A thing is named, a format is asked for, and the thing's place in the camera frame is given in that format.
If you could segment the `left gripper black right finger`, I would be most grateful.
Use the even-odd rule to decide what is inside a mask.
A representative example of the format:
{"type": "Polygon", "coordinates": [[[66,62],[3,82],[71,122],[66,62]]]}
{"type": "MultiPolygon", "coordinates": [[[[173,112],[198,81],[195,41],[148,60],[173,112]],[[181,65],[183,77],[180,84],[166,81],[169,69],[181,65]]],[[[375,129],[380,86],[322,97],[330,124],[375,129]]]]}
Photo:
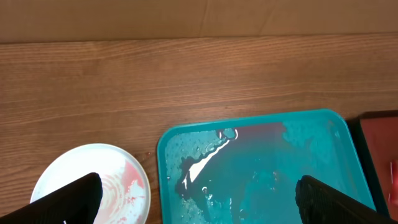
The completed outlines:
{"type": "Polygon", "coordinates": [[[298,180],[295,201],[303,224],[397,224],[310,175],[298,180]]]}

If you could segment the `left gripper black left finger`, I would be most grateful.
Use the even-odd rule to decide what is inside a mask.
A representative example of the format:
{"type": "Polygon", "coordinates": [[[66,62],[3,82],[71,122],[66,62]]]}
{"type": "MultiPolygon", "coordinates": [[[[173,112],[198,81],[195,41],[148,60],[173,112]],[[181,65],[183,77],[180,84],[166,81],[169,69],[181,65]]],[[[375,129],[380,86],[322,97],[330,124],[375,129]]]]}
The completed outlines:
{"type": "Polygon", "coordinates": [[[101,178],[92,172],[1,217],[1,224],[93,224],[102,196],[101,178]]]}

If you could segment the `light blue plate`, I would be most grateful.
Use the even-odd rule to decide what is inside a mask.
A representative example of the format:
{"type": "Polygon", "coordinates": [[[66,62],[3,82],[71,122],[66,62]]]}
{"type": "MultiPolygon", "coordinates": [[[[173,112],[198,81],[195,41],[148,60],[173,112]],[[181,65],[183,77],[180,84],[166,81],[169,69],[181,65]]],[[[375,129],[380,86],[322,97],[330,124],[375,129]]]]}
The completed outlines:
{"type": "Polygon", "coordinates": [[[94,224],[145,223],[150,208],[147,175],[130,153],[110,144],[86,144],[56,158],[37,181],[31,202],[96,172],[103,196],[94,224]]]}

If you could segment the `red wet sponge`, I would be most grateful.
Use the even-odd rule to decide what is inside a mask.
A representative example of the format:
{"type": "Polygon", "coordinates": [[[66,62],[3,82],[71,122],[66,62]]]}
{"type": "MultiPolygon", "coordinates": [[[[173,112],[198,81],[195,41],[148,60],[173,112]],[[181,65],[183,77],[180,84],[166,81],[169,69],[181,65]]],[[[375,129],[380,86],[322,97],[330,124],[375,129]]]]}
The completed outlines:
{"type": "Polygon", "coordinates": [[[398,196],[398,170],[397,170],[397,160],[393,160],[390,163],[391,168],[391,190],[389,194],[390,203],[397,205],[398,196]]]}

